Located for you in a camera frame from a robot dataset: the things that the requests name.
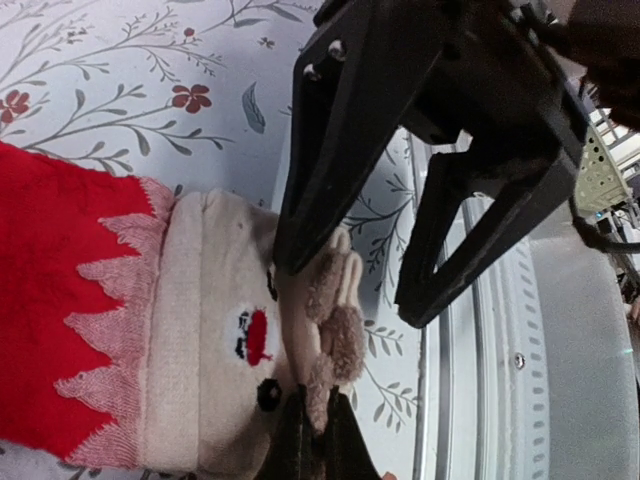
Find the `red and cream sock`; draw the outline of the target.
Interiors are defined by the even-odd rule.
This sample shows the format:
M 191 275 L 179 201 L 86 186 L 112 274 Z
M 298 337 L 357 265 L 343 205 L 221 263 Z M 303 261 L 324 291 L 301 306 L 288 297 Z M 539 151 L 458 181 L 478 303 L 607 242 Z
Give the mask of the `red and cream sock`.
M 337 228 L 301 272 L 278 217 L 1 148 L 1 437 L 89 468 L 255 475 L 294 429 L 324 459 L 361 374 L 362 261 Z

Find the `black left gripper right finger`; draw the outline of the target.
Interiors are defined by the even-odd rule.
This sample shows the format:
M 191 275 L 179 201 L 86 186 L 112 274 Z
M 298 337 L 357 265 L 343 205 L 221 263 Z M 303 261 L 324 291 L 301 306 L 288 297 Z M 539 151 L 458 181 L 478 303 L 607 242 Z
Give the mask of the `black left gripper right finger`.
M 327 479 L 381 479 L 350 402 L 341 392 L 332 392 L 328 403 Z

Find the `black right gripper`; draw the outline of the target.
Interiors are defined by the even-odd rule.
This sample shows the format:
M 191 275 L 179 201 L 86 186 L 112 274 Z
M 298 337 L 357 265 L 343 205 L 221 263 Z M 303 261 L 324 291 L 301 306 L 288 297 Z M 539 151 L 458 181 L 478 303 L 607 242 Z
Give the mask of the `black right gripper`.
M 579 169 L 587 120 L 551 54 L 536 41 L 529 7 L 506 1 L 329 1 L 321 9 L 440 9 L 450 34 L 428 77 L 428 111 L 450 121 L 450 138 L 479 175 L 531 175 L 565 154 Z

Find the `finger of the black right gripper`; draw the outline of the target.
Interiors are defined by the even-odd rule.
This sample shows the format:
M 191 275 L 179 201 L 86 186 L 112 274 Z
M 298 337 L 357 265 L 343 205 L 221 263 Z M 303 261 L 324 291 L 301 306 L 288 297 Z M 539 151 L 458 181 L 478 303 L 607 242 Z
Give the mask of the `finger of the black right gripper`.
M 289 172 L 273 250 L 295 275 L 344 218 L 398 127 L 426 142 L 450 121 L 423 99 L 450 34 L 440 9 L 321 9 L 293 73 Z
M 403 256 L 395 304 L 399 317 L 423 328 L 489 266 L 574 192 L 578 166 L 560 155 L 522 179 L 481 178 L 471 154 L 436 154 L 429 162 L 418 214 Z M 458 247 L 439 263 L 462 204 L 482 192 L 494 197 Z

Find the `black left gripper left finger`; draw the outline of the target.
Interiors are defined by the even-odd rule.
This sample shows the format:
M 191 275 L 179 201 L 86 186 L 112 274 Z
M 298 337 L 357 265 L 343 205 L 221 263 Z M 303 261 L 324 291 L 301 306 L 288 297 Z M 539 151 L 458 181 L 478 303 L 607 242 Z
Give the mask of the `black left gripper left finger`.
M 315 437 L 306 413 L 306 387 L 287 399 L 259 478 L 264 480 L 327 479 L 324 445 Z

